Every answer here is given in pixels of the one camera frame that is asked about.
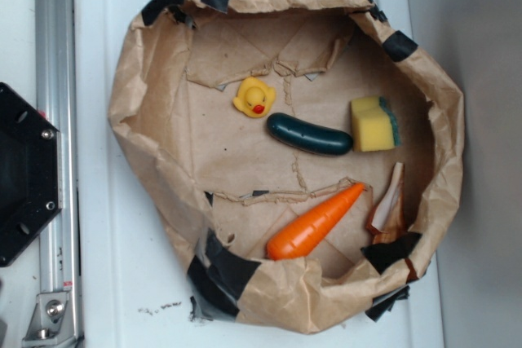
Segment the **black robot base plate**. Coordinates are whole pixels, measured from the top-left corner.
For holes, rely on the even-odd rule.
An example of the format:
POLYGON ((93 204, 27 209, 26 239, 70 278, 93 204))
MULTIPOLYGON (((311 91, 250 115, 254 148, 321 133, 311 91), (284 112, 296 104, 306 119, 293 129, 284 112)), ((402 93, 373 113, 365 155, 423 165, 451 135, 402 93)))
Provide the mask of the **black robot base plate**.
POLYGON ((60 212, 60 132, 1 84, 1 266, 10 266, 60 212))

